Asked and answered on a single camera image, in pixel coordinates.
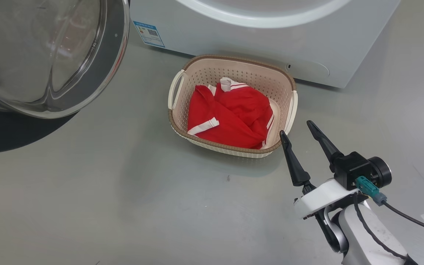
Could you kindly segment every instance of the laundry basket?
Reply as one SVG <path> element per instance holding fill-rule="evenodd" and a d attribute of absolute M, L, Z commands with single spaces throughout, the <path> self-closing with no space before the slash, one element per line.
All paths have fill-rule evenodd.
<path fill-rule="evenodd" d="M 246 149 L 224 145 L 187 134 L 189 103 L 195 86 L 215 86 L 222 77 L 229 77 L 257 89 L 276 107 L 274 124 L 264 149 Z M 173 79 L 168 96 L 168 114 L 173 129 L 191 143 L 224 154 L 246 158 L 263 158 L 281 146 L 279 132 L 289 133 L 297 110 L 296 82 L 289 74 L 271 65 L 236 57 L 202 55 L 191 59 Z"/>

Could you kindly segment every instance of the red garment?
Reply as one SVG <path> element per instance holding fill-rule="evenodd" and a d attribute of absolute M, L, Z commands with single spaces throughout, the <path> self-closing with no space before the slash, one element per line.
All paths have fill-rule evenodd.
<path fill-rule="evenodd" d="M 218 83 L 215 95 L 211 89 L 195 86 L 187 133 L 229 146 L 260 149 L 273 120 L 269 99 L 244 84 L 224 92 Z"/>

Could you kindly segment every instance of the brown basket rim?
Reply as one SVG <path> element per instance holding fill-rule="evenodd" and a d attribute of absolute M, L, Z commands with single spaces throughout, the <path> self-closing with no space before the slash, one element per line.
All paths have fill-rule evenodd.
<path fill-rule="evenodd" d="M 290 74 L 284 72 L 283 70 L 279 69 L 276 66 L 270 65 L 270 64 L 266 64 L 263 62 L 259 62 L 259 61 L 255 61 L 255 60 L 251 60 L 251 59 L 246 59 L 243 57 L 234 57 L 234 56 L 222 56 L 222 55 L 215 55 L 215 54 L 205 54 L 205 55 L 200 55 L 200 56 L 196 56 L 192 59 L 190 59 L 189 62 L 187 62 L 184 67 L 183 70 L 187 70 L 188 67 L 190 67 L 193 63 L 202 60 L 202 59 L 223 59 L 223 60 L 232 60 L 232 61 L 237 61 L 237 62 L 243 62 L 243 63 L 249 63 L 249 64 L 254 64 L 254 65 L 258 65 L 261 67 L 266 67 L 272 70 L 276 70 L 278 72 L 280 72 L 281 74 L 284 74 L 285 77 L 287 77 L 287 79 L 289 80 L 289 82 L 291 83 L 291 88 L 292 91 L 296 90 L 296 81 L 290 76 Z M 266 149 L 261 149 L 261 150 L 256 150 L 256 149 L 248 149 L 248 148 L 241 148 L 241 147 L 235 147 L 235 146 L 229 146 L 229 145 L 225 145 L 225 144 L 221 144 L 221 143 L 216 143 L 213 141 L 209 141 L 209 140 L 205 140 L 205 139 L 201 139 L 199 137 L 195 137 L 192 136 L 190 134 L 187 134 L 186 132 L 182 131 L 174 122 L 173 119 L 173 111 L 171 109 L 168 109 L 168 116 L 170 119 L 170 123 L 171 126 L 173 127 L 173 129 L 180 134 L 181 136 L 187 138 L 187 139 L 191 139 L 193 141 L 198 141 L 200 143 L 203 144 L 207 144 L 213 147 L 217 147 L 217 148 L 221 148 L 221 149 L 226 149 L 226 150 L 230 150 L 230 151 L 236 151 L 236 152 L 242 152 L 242 153 L 249 153 L 249 154 L 267 154 L 270 153 L 274 150 L 276 150 L 277 148 L 279 148 L 281 146 L 281 140 L 279 140 L 275 145 L 266 148 Z"/>

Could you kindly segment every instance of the white washing machine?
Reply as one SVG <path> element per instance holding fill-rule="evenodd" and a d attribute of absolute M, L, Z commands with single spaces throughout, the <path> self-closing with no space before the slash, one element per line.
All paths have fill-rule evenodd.
<path fill-rule="evenodd" d="M 399 0 L 131 0 L 145 44 L 266 61 L 344 88 Z"/>

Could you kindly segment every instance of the sticker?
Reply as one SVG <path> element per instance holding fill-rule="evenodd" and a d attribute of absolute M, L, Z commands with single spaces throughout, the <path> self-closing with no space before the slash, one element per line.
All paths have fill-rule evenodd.
<path fill-rule="evenodd" d="M 136 21 L 133 23 L 135 24 L 135 27 L 137 28 L 138 33 L 140 34 L 140 37 L 142 37 L 145 44 L 153 45 L 156 47 L 165 47 L 163 41 L 161 40 L 160 34 L 158 33 L 158 29 L 156 29 L 155 26 Z"/>

